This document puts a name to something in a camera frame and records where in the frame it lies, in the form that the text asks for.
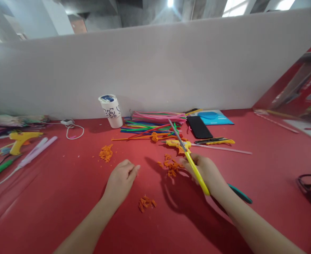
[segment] hand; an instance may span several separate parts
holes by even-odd
[[[214,195],[217,191],[224,189],[225,186],[228,186],[218,168],[210,158],[203,157],[196,153],[191,153],[191,157],[211,195]],[[187,169],[195,182],[198,184],[198,180],[196,179],[194,171],[187,159],[181,158],[180,163]]]
[[[102,199],[118,209],[130,192],[139,169],[140,165],[134,166],[127,159],[120,162],[110,174]]]

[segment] black phone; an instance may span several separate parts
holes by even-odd
[[[187,121],[190,123],[191,129],[196,138],[213,138],[200,116],[189,116],[187,117]]]

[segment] person's left hand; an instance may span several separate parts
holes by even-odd
[[[127,159],[120,162],[110,174],[102,199],[118,209],[130,192],[139,169],[140,165],[134,166]]]

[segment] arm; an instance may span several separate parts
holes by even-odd
[[[107,223],[127,197],[138,174],[140,165],[124,160],[112,171],[105,193],[99,203],[62,242],[54,254],[93,253]]]
[[[245,204],[227,185],[218,168],[209,158],[197,154],[191,156],[211,195],[226,210],[255,254],[304,253]],[[195,177],[188,161],[181,159],[181,163]]]

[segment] white cup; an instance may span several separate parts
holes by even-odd
[[[113,129],[120,128],[124,123],[122,121],[119,103],[115,95],[108,94],[98,98],[105,115]]]

